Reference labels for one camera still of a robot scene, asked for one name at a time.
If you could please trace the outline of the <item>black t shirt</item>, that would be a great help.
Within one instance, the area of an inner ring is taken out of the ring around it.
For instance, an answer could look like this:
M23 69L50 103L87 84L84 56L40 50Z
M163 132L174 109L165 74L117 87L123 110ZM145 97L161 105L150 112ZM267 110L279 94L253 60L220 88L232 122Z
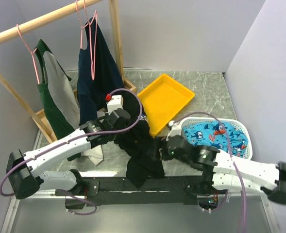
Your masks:
M114 143L131 157L127 164L126 177L135 187L140 188L148 177L164 177L159 152L160 141L150 135L148 118L144 111L133 128L117 134Z

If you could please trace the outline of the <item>pink wire hanger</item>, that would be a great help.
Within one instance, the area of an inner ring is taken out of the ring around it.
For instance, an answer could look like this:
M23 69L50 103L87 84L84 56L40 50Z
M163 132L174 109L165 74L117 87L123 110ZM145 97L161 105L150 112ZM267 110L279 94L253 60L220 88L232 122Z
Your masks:
M92 23L95 23L95 32L94 32L94 40L92 44L92 33L91 33L91 26ZM89 23L89 39L90 39L90 59L91 59L91 78L92 80L95 79L95 66L96 66L96 42L97 42L97 28L98 28L98 13L97 11L94 12L93 18Z

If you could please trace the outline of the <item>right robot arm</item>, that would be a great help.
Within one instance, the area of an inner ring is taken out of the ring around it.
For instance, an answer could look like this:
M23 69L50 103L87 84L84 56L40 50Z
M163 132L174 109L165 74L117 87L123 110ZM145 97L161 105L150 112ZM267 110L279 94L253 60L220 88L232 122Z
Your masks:
M230 156L211 146L194 146L180 135L157 137L154 146L163 160L176 159L201 171L197 182L187 183L190 193L208 196L217 191L242 191L266 195L268 200L286 205L286 163L260 163Z

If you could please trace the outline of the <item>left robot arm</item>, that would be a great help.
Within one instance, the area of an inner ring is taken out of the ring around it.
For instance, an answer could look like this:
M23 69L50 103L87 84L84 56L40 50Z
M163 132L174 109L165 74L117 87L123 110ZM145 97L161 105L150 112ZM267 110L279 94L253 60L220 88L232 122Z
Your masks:
M124 109L88 121L68 136L37 150L10 153L6 175L13 195L22 200L40 190L65 190L73 195L82 193L87 184L76 169L65 172L50 168L65 159L113 141L117 133L128 129L131 116Z

